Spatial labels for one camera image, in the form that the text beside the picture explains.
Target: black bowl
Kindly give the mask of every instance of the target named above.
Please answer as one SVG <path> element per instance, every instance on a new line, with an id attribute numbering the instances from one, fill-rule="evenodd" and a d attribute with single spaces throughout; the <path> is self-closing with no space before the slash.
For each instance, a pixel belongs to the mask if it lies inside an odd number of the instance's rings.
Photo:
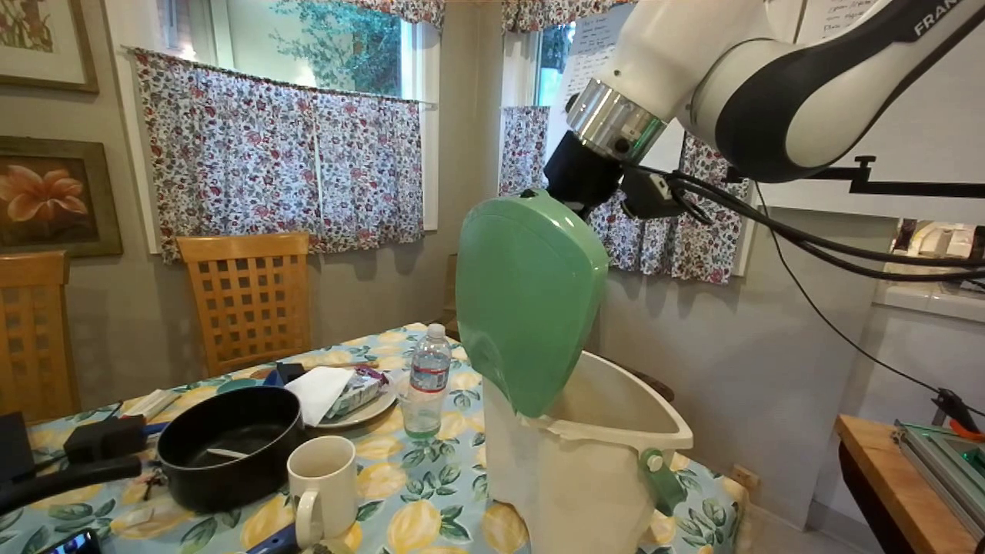
<path id="1" fill-rule="evenodd" d="M 163 476 L 190 512 L 231 512 L 286 479 L 301 442 L 301 404 L 282 386 L 239 386 L 190 405 L 156 441 Z"/>

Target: floral tablecloth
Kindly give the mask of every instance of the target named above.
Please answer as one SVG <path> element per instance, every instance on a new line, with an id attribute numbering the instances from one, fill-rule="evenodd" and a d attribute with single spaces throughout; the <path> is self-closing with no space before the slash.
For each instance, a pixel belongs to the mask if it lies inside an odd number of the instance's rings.
<path id="1" fill-rule="evenodd" d="M 291 359 L 301 359 L 303 366 L 374 359 L 379 370 L 395 372 L 399 382 L 422 331 L 425 326 L 412 324 L 327 349 L 308 349 Z M 468 366 L 458 343 L 451 347 L 451 357 L 451 384 L 437 441 L 412 442 L 404 435 L 399 408 L 392 408 L 363 426 L 342 429 L 360 448 L 360 512 L 344 535 L 348 552 L 530 554 L 522 521 L 509 504 L 485 498 L 479 374 Z M 252 384 L 264 374 L 266 366 L 252 366 L 181 384 L 181 397 L 155 421 L 168 421 L 211 395 Z M 59 448 L 78 424 L 125 411 L 130 404 L 32 426 L 36 461 L 59 461 Z M 729 487 L 729 479 L 716 479 L 685 454 L 673 454 L 668 467 L 685 494 L 665 507 L 668 513 L 651 512 L 651 527 L 640 552 L 731 552 L 741 521 L 741 489 Z M 0 513 L 0 552 L 35 554 L 82 527 L 100 535 L 108 554 L 249 552 L 291 524 L 291 498 L 286 492 L 223 513 L 190 513 L 168 498 L 167 487 L 147 487 L 147 476 L 150 473 L 74 489 Z"/>

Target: chair back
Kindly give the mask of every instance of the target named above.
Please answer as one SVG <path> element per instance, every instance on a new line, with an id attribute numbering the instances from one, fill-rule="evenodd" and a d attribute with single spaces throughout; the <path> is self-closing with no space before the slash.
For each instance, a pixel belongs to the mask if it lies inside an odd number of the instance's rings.
<path id="1" fill-rule="evenodd" d="M 64 253 L 0 256 L 0 411 L 80 408 L 64 324 Z"/>
<path id="2" fill-rule="evenodd" d="M 310 347 L 308 235 L 177 238 L 206 372 Z"/>

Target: robotic arm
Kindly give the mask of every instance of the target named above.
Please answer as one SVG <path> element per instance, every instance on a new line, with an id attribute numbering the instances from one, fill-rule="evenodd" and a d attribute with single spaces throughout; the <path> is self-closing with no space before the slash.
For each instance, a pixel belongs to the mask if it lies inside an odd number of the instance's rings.
<path id="1" fill-rule="evenodd" d="M 569 105 L 569 134 L 546 169 L 552 193 L 583 208 L 607 199 L 673 118 L 745 179 L 812 176 L 985 18 L 985 0 L 878 0 L 850 29 L 795 45 L 747 29 L 759 10 L 640 0 Z"/>

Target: floral curtain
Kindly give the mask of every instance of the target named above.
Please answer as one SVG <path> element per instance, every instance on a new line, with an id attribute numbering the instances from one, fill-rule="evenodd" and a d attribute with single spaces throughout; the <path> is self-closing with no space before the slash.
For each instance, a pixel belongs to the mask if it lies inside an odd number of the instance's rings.
<path id="1" fill-rule="evenodd" d="M 504 144 L 501 144 L 501 197 L 518 197 L 526 188 L 547 188 L 546 167 L 546 112 L 540 107 L 504 107 Z M 741 197 L 741 182 L 722 182 L 729 164 L 692 134 L 684 140 L 681 171 L 714 182 L 725 193 Z M 589 221 L 609 253 L 616 270 L 665 272 L 673 280 L 729 283 L 736 272 L 736 253 L 741 238 L 741 218 L 711 199 L 690 197 L 711 224 L 702 224 L 690 213 L 678 218 L 630 218 L 622 208 L 622 189 L 601 202 Z"/>
<path id="2" fill-rule="evenodd" d="M 135 52 L 161 239 L 308 231 L 319 253 L 422 238 L 416 100 Z"/>
<path id="3" fill-rule="evenodd" d="M 546 140 L 552 107 L 526 105 L 501 109 L 499 193 L 518 197 L 526 188 L 546 188 Z"/>
<path id="4" fill-rule="evenodd" d="M 332 0 L 332 3 L 387 13 L 405 21 L 428 21 L 437 28 L 444 21 L 444 0 Z"/>
<path id="5" fill-rule="evenodd" d="M 534 33 L 575 18 L 602 14 L 630 0 L 504 0 L 504 28 L 514 33 Z"/>

